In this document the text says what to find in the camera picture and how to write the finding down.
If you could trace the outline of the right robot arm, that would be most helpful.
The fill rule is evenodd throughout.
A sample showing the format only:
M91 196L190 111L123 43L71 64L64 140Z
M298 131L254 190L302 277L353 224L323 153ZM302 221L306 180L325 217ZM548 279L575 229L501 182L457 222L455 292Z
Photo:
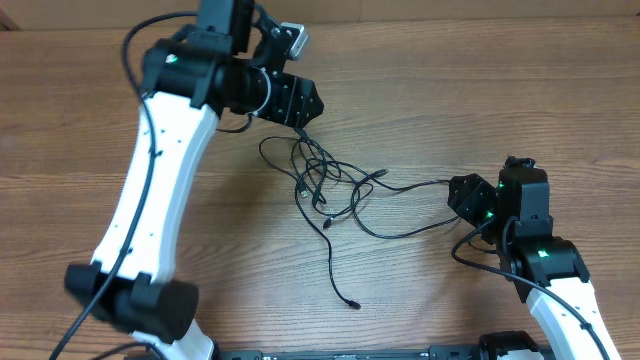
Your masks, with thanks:
M554 235L547 173L532 158L506 159L497 185L478 174L449 181L448 206L472 225L454 260L512 282L549 345L524 331L481 336L471 359L617 359L577 247Z

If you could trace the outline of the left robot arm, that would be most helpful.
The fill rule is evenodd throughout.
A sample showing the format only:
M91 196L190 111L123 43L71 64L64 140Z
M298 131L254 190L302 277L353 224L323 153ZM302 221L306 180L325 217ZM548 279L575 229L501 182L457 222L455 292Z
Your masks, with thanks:
M224 111L301 129L324 109L315 84L285 72L309 35L252 1L205 1L143 57L132 161L112 221L66 290L160 359L212 359L199 291L175 279L178 232L198 164Z

